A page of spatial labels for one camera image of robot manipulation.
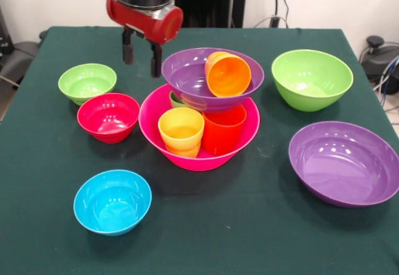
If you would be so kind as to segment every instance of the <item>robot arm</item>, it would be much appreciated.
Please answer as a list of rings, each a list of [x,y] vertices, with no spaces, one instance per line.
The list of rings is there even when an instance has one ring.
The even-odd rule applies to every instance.
[[[162,48],[171,41],[183,22],[183,11],[174,5],[174,0],[107,0],[110,18],[123,26],[123,60],[132,64],[132,35],[146,39],[151,44],[153,58],[151,74],[161,74]]]

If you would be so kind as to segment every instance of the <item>dark green cloth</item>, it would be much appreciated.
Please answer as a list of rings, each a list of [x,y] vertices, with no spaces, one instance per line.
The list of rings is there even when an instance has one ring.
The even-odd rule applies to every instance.
[[[121,33],[52,28],[0,125],[0,274],[398,274],[399,197],[366,209],[330,206],[305,190],[287,157],[291,136],[321,120],[356,123],[399,150],[342,31],[183,29],[164,47],[164,57],[225,47],[265,71],[254,95],[258,135],[225,166],[203,173],[174,166],[138,126],[116,145],[79,127],[77,107],[57,87],[68,68],[109,65],[118,75],[115,91],[140,103],[165,82],[150,77],[152,54],[143,40],[134,39],[135,64],[122,62]],[[320,112],[288,107],[272,81],[273,59],[298,48],[336,55],[355,75],[353,87]],[[144,176],[153,203],[132,232],[108,238],[81,227],[72,203],[83,182],[114,168]]]

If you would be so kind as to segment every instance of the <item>white wall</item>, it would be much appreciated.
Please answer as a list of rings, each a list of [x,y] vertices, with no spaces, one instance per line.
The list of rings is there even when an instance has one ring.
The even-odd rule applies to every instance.
[[[287,0],[288,25],[303,28],[341,28],[359,54],[367,36],[376,34],[386,41],[399,42],[399,0]],[[283,0],[279,15],[285,16]],[[274,0],[247,0],[245,27],[253,27],[274,14]],[[267,27],[269,21],[260,27]]]
[[[290,27],[342,28],[359,53],[370,34],[399,42],[399,0],[288,0]],[[105,0],[0,0],[15,42],[37,40],[40,31],[58,26],[109,26]],[[279,14],[285,15],[279,1]],[[244,26],[253,27],[274,13],[274,0],[247,0]]]
[[[14,42],[39,40],[50,26],[111,26],[106,0],[0,0]]]

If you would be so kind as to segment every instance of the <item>orange cup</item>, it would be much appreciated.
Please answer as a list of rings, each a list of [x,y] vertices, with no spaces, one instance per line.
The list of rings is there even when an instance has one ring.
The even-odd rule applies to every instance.
[[[205,63],[206,83],[217,97],[238,96],[251,83],[251,68],[237,55],[228,52],[214,52]]]
[[[220,112],[203,112],[205,126],[202,147],[212,155],[232,152],[243,132],[247,111],[243,105]]]

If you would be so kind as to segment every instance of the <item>pink bowl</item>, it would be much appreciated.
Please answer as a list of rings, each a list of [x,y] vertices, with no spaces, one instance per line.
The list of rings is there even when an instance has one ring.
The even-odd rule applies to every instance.
[[[133,97],[106,93],[86,101],[77,112],[77,121],[97,140],[118,143],[132,132],[139,111],[140,106]]]
[[[243,102],[247,110],[247,119],[244,124],[243,134],[241,135],[236,149],[221,156],[214,156],[206,152],[202,147],[196,158],[186,158],[175,155],[166,150],[158,131],[158,120],[163,113],[172,109],[169,102],[171,89],[168,84],[163,85],[153,91],[143,102],[138,115],[138,123],[148,141],[159,149],[175,165],[191,171],[207,171],[220,167],[232,158],[237,152],[247,146],[256,136],[261,123],[261,117],[256,104],[249,97]]]

